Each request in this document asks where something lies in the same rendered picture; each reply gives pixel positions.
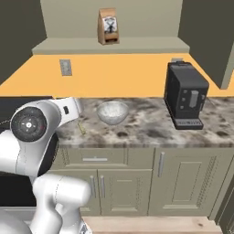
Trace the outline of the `grey mixing bowl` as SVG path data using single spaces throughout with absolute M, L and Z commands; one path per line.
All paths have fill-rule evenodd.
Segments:
M 129 113 L 128 106 L 120 101 L 106 101 L 97 108 L 97 115 L 108 125 L 117 125 L 125 120 Z

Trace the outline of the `olive drawer front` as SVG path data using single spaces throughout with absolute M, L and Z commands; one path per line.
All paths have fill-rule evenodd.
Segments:
M 127 151 L 123 148 L 67 148 L 63 150 L 66 166 L 116 166 L 128 162 Z M 108 158 L 107 162 L 83 162 L 82 158 Z

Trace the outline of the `black coffee machine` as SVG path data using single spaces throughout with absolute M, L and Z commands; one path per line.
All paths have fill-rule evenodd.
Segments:
M 202 130 L 199 119 L 209 88 L 208 81 L 190 63 L 167 64 L 165 105 L 177 130 Z

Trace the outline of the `brown coffee bag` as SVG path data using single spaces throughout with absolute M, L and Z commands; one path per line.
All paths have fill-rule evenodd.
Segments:
M 119 28 L 114 8 L 101 8 L 98 17 L 98 42 L 102 45 L 119 43 Z

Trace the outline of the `olive wide cupboard door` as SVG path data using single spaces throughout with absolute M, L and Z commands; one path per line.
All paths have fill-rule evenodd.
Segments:
M 161 177 L 159 156 L 165 152 Z M 149 203 L 151 216 L 208 216 L 234 156 L 231 148 L 159 148 Z

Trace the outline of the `black stove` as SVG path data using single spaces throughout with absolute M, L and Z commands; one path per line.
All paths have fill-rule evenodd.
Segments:
M 59 107 L 48 97 L 0 97 L 0 207 L 33 207 L 35 178 L 59 147 Z

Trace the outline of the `olive wall shelf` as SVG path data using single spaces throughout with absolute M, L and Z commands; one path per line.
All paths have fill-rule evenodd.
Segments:
M 188 53 L 179 37 L 121 37 L 118 44 L 102 45 L 97 38 L 47 38 L 32 49 L 34 55 Z

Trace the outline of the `dark wall cupboard pale edge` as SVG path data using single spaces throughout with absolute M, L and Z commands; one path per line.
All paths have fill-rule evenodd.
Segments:
M 179 37 L 221 89 L 234 70 L 234 0 L 183 0 Z

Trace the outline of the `dark olive wall cupboard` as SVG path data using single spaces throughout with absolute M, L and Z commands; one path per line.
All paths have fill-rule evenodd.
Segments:
M 46 38 L 40 0 L 0 0 L 0 85 Z

